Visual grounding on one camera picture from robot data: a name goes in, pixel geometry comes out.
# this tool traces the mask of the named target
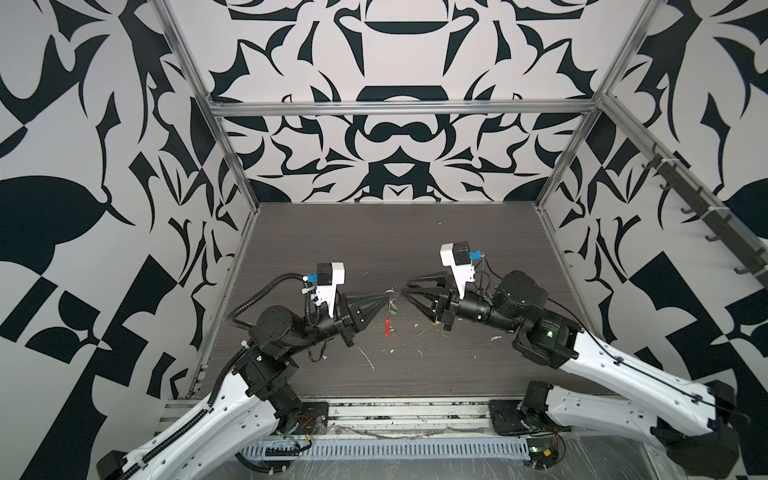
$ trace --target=patterned wall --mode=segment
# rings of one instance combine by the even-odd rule
[[[3,478],[77,478],[183,395],[249,213],[145,0],[0,15]]]
[[[171,0],[216,101],[590,98],[642,1]],[[576,114],[230,118],[261,201],[535,200]]]
[[[591,96],[641,0],[171,0],[218,101]]]
[[[578,114],[228,118],[261,201],[535,200]]]
[[[768,10],[753,0],[670,0],[617,89],[725,204],[766,231]],[[616,347],[737,388],[739,475],[768,475],[768,291],[602,116],[547,212],[589,315]]]

